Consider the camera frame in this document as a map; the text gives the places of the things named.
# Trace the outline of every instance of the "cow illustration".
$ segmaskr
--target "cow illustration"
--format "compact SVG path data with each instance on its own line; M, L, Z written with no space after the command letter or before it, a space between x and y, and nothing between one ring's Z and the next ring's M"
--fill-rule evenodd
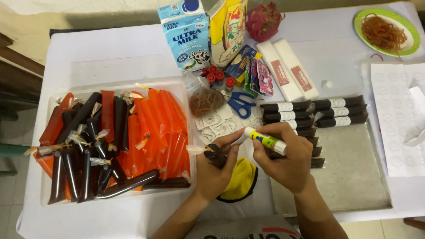
M189 58L194 59L198 64L202 65L202 63L208 61L210 57L207 55L206 51L199 50L196 53L192 51L192 54L189 56Z

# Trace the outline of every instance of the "white table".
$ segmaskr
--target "white table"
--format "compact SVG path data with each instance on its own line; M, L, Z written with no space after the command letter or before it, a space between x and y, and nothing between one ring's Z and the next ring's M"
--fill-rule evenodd
M397 2L373 7L394 10L408 18L416 26L424 42L425 34L413 4ZM287 13L277 36L272 38L273 41L284 37L290 42L316 86L320 86L321 80L334 82L334 90L320 90L321 97L364 91L360 61L367 60L373 51L357 38L352 22L354 15L365 8L370 6ZM247 40L247 43L253 45L254 42ZM424 44L413 56L403 59L425 60L423 46ZM109 66L112 69L101 71L97 68L92 71L99 74L85 75L78 79L78 73L75 75L72 69L84 68L80 62L85 61L96 62L84 65L104 65L105 68ZM33 145L38 145L38 139L44 130L47 117L45 105L49 97L57 92L82 85L136 80L145 76L171 77L178 74L160 25L55 34L47 54ZM279 94L272 100L282 99ZM252 149L248 147L247 151L249 154ZM28 239L146 237L187 197L187 194L175 197L137 197L126 201L110 199L46 207L40 203L40 181L43 173L35 160L31 160L24 208L17 223L18 233ZM257 186L257 192L251 196L259 202L258 206L253 205L252 201L244 202L245 200L232 210L214 204L215 208L209 208L204 217L220 216L219 212L224 210L230 212L226 217L234 218L273 213L269 181L265 175L259 181L263 187L260 189ZM425 215L425 177L387 177L387 181L394 208L340 213L335 215L338 221Z

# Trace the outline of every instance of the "yellow cloth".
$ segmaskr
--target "yellow cloth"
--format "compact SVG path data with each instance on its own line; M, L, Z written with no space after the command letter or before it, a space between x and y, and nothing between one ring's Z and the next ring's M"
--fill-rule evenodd
M246 158L238 159L229 185L217 199L228 203L245 199L252 194L257 176L258 169L253 163Z

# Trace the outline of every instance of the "blue scissors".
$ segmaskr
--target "blue scissors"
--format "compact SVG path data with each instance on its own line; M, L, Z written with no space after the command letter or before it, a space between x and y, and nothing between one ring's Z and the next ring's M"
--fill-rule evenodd
M248 101L241 99L241 96L247 96L251 99L255 99L255 97L251 94L244 93L244 92L232 92L230 94L230 92L226 92L226 91L223 91L223 90L221 91L221 93L224 96L229 97L229 100L227 101L227 103L230 105L230 107L232 107L234 110L236 110L239 117L242 118L242 119L248 118L251 115L251 107L257 105L255 102L248 102ZM246 110L245 115L241 114L241 108Z

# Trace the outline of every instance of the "ultra milk carton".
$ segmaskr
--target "ultra milk carton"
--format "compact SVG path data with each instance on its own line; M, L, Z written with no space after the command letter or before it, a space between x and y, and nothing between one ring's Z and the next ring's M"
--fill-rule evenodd
M158 9L162 30L182 73L210 65L208 21L199 3L196 11L188 11L184 3Z

